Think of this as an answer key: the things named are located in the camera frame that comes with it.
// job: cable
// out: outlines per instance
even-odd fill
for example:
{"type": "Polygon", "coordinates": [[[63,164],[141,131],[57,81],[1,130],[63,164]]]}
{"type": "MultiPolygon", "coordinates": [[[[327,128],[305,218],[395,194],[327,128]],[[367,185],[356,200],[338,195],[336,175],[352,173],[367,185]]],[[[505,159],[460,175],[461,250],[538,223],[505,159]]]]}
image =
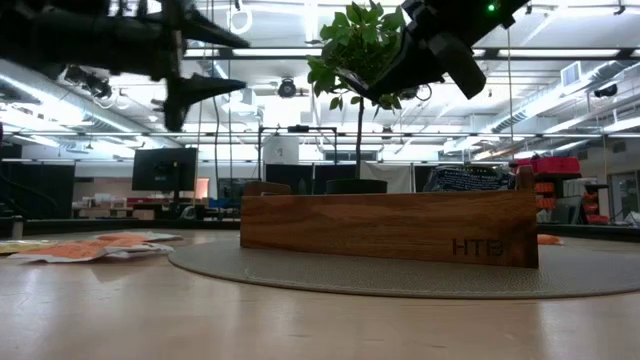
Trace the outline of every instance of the cable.
{"type": "MultiPolygon", "coordinates": [[[[515,144],[513,139],[513,82],[511,79],[511,30],[507,29],[507,48],[508,48],[508,59],[507,66],[509,69],[509,124],[511,125],[511,145],[515,144]]],[[[515,160],[515,153],[511,154],[511,159],[515,160]]]]}
{"type": "MultiPolygon", "coordinates": [[[[210,16],[211,21],[213,21],[213,4],[211,5],[210,16]]],[[[215,44],[211,44],[211,53],[215,51],[215,44]]],[[[211,60],[211,71],[215,71],[215,61],[211,60]]],[[[211,98],[213,100],[213,109],[216,112],[216,133],[213,137],[213,166],[216,174],[216,200],[220,200],[220,172],[218,170],[218,133],[220,132],[220,111],[218,111],[218,102],[216,101],[216,97],[211,98]]]]}

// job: red storage bin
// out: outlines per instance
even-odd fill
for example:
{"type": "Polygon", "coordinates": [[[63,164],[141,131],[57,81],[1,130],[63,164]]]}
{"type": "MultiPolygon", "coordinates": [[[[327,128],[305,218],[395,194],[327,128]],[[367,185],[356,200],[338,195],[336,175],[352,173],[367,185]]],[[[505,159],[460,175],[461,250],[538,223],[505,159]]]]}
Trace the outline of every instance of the red storage bin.
{"type": "Polygon", "coordinates": [[[575,157],[518,160],[518,166],[523,165],[531,165],[534,174],[580,174],[580,162],[575,157]]]}

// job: robotic arm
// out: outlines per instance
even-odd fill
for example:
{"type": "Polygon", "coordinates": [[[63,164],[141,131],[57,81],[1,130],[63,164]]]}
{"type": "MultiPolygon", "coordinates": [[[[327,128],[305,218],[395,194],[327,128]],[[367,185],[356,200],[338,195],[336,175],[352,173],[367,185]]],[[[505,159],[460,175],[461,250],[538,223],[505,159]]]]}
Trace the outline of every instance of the robotic arm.
{"type": "Polygon", "coordinates": [[[444,81],[449,73],[468,99],[484,89],[486,78],[471,46],[496,26],[508,28],[513,13],[528,0],[406,0],[411,18],[402,33],[401,50],[386,71],[371,84],[342,70],[342,78],[361,95],[377,100],[422,84],[444,81]]]}
{"type": "Polygon", "coordinates": [[[56,78],[67,64],[130,72],[167,81],[165,126],[181,131],[189,107],[246,87],[241,81],[194,74],[180,76],[186,39],[249,47],[240,37],[202,16],[192,0],[162,0],[147,13],[139,0],[135,17],[108,16],[109,0],[0,0],[0,57],[56,78]]]}

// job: ceiling duct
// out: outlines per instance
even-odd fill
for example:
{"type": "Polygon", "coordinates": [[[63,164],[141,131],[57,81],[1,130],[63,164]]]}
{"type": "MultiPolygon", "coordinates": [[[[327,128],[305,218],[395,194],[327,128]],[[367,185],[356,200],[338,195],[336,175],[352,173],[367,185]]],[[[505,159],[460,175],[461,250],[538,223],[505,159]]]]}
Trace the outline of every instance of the ceiling duct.
{"type": "MultiPolygon", "coordinates": [[[[629,116],[632,116],[631,114],[635,113],[636,110],[635,110],[634,104],[637,103],[638,101],[640,101],[640,94],[635,94],[635,95],[629,96],[628,98],[624,98],[618,102],[604,105],[587,114],[578,116],[572,120],[568,120],[567,122],[570,122],[573,126],[575,126],[582,122],[601,117],[604,114],[611,113],[616,109],[618,109],[619,116],[629,117],[629,116]]],[[[572,134],[592,134],[592,133],[599,134],[600,129],[598,128],[597,130],[594,130],[594,131],[590,129],[582,129],[581,132],[572,132],[572,134]]],[[[569,139],[560,140],[560,141],[555,139],[548,139],[548,138],[525,139],[525,140],[517,141],[513,144],[509,144],[507,146],[499,147],[497,149],[494,149],[493,151],[489,151],[492,154],[488,154],[488,152],[485,151],[479,154],[479,156],[476,156],[474,160],[486,160],[490,158],[506,156],[516,151],[519,151],[525,146],[529,148],[545,148],[546,147],[545,144],[548,144],[550,142],[554,142],[556,146],[560,146],[560,145],[576,142],[576,139],[569,138],[569,139]]]]}
{"type": "Polygon", "coordinates": [[[569,99],[579,91],[595,90],[635,64],[635,61],[609,61],[593,69],[577,83],[569,86],[563,86],[562,83],[554,84],[547,90],[524,99],[522,101],[524,105],[514,111],[513,121],[508,110],[498,115],[492,121],[491,132],[499,133],[509,128],[512,123],[515,125],[531,119],[566,101],[564,99],[569,99]]]}
{"type": "MultiPolygon", "coordinates": [[[[84,119],[94,119],[106,123],[122,132],[149,132],[150,129],[126,118],[114,111],[103,109],[93,103],[93,101],[75,93],[72,89],[66,88],[49,80],[44,75],[35,71],[23,68],[12,62],[0,60],[0,80],[4,80],[10,85],[31,93],[39,98],[45,96],[55,104],[65,105],[67,108],[79,113],[84,119]]],[[[154,139],[160,146],[180,147],[177,142],[168,138],[154,139]]]]}

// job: white ceiling pipe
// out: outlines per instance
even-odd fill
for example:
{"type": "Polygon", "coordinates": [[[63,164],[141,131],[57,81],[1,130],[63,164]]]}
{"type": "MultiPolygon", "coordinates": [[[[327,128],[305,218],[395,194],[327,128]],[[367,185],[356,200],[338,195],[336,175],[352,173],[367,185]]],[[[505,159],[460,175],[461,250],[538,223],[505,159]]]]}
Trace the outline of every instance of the white ceiling pipe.
{"type": "MultiPolygon", "coordinates": [[[[69,107],[79,111],[85,118],[106,123],[122,132],[148,132],[150,129],[137,122],[117,114],[111,110],[103,109],[93,101],[74,92],[74,89],[65,88],[54,81],[49,80],[43,74],[24,68],[6,60],[0,60],[0,76],[3,80],[23,91],[29,92],[43,102],[48,101],[51,106],[58,105],[69,107]]],[[[179,147],[180,145],[170,139],[162,139],[159,145],[167,147],[179,147]]]]}
{"type": "MultiPolygon", "coordinates": [[[[510,110],[506,110],[496,116],[493,121],[480,132],[499,133],[511,125],[514,125],[532,119],[549,109],[552,109],[568,100],[572,95],[580,91],[588,91],[595,89],[606,82],[610,81],[619,74],[631,69],[637,64],[635,61],[609,61],[606,62],[583,76],[582,80],[576,85],[564,87],[562,83],[550,85],[545,90],[537,92],[520,102],[520,105],[513,111],[513,117],[510,110]]],[[[476,138],[467,138],[459,140],[455,149],[463,150],[478,143],[480,140],[476,138]]]]}

